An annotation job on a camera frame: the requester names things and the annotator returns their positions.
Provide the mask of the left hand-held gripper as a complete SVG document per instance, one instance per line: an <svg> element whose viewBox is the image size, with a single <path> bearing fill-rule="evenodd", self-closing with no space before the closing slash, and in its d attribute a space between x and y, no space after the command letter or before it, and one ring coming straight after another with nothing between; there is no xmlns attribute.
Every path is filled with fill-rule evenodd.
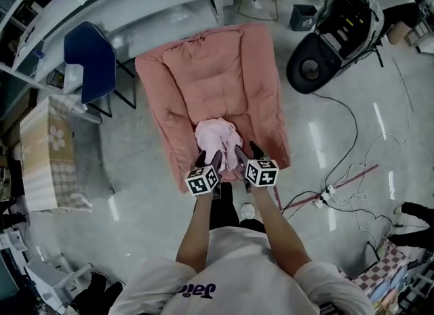
<svg viewBox="0 0 434 315"><path fill-rule="evenodd" d="M206 165L206 151L202 150L194 162L194 166L185 175L185 184L192 196L212 193L213 199L221 197L219 170L222 163L222 152L217 150L211 165Z"/></svg>

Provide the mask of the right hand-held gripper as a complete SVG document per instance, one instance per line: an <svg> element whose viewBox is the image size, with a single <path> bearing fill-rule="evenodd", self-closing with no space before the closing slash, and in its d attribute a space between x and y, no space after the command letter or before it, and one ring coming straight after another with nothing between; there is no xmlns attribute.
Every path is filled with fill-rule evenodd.
<svg viewBox="0 0 434 315"><path fill-rule="evenodd" d="M243 176L245 188L274 186L279 174L277 163L271 159L263 159L264 151L255 142L250 141L250 148L253 152L253 159L248 159L239 145L236 145L234 149L238 162L237 167Z"/></svg>

